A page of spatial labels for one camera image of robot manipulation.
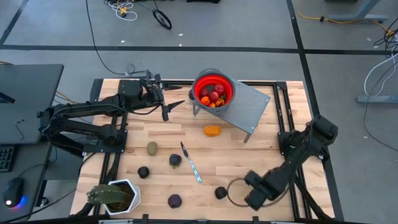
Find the hexagonal pot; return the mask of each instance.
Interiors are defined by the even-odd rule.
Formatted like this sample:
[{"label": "hexagonal pot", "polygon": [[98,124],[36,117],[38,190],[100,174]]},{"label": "hexagonal pot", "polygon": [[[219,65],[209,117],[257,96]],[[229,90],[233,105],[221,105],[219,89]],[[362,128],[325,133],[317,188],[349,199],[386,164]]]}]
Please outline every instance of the hexagonal pot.
[{"label": "hexagonal pot", "polygon": [[110,181],[108,185],[118,186],[122,188],[123,192],[134,194],[130,203],[124,206],[124,208],[122,209],[117,210],[114,208],[112,204],[104,204],[105,209],[109,213],[109,215],[119,215],[123,213],[129,213],[141,203],[141,193],[139,187],[132,184],[130,180],[124,179],[124,180]]}]

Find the computer mouse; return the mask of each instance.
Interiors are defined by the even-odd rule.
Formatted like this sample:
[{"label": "computer mouse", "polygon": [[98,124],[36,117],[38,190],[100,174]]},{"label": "computer mouse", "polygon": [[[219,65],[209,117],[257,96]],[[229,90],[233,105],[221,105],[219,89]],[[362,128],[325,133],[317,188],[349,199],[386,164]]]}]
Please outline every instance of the computer mouse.
[{"label": "computer mouse", "polygon": [[10,180],[3,192],[3,200],[7,207],[13,208],[21,202],[24,179],[16,177]]}]

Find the potted plant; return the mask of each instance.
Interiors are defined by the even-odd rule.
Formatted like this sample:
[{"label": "potted plant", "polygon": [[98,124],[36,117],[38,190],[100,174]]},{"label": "potted plant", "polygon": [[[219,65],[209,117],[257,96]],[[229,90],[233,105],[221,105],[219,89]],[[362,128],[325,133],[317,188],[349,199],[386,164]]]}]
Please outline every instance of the potted plant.
[{"label": "potted plant", "polygon": [[87,193],[87,201],[104,204],[109,215],[129,213],[141,202],[139,187],[129,180],[115,180],[108,185],[100,184]]}]

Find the perforated metal plate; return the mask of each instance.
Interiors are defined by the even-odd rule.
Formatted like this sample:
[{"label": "perforated metal plate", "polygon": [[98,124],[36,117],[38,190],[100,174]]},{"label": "perforated metal plate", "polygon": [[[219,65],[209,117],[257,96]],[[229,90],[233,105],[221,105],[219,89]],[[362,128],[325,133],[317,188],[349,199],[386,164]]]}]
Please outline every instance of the perforated metal plate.
[{"label": "perforated metal plate", "polygon": [[231,79],[234,82],[236,94],[234,100],[229,104],[228,110],[220,113],[207,112],[252,134],[271,97],[251,86]]}]

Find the colander handle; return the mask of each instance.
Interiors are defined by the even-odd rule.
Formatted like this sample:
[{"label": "colander handle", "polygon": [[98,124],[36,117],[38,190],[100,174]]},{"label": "colander handle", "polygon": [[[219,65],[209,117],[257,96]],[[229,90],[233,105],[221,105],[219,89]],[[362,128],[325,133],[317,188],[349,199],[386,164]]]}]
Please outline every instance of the colander handle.
[{"label": "colander handle", "polygon": [[202,70],[199,73],[199,77],[206,75],[206,74],[211,74],[211,73],[222,74],[219,70],[217,70],[215,68],[207,68],[207,69]]}]

